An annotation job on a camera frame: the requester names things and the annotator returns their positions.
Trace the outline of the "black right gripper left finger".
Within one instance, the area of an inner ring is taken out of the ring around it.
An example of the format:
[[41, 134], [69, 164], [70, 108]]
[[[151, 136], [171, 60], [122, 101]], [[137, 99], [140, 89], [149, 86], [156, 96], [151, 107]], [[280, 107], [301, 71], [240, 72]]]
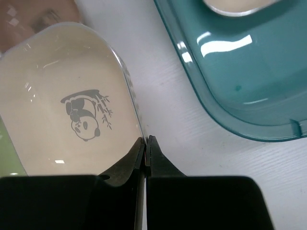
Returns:
[[99, 175], [1, 178], [1, 229], [140, 230], [145, 148], [138, 138]]

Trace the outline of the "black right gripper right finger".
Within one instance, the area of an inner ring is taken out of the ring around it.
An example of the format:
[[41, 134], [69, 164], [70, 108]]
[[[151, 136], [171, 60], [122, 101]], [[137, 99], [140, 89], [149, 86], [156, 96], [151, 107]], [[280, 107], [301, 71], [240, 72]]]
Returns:
[[150, 230], [272, 230], [264, 197], [246, 176], [186, 176], [161, 151], [146, 146], [146, 208]]

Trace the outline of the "cream panda plate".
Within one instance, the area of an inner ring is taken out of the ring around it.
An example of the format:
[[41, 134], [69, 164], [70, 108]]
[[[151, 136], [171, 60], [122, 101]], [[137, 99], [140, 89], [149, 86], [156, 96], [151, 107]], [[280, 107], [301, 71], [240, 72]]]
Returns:
[[203, 0], [213, 12], [227, 17], [243, 17], [280, 2], [279, 0]]
[[129, 72], [80, 23], [58, 23], [0, 58], [0, 118], [27, 175], [100, 174], [143, 136]]

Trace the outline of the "brown panda plate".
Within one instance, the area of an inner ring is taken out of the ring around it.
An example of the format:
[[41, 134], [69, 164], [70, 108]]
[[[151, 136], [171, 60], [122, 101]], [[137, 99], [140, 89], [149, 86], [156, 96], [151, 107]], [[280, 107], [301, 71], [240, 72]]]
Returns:
[[2, 0], [0, 53], [61, 22], [83, 22], [74, 0]]

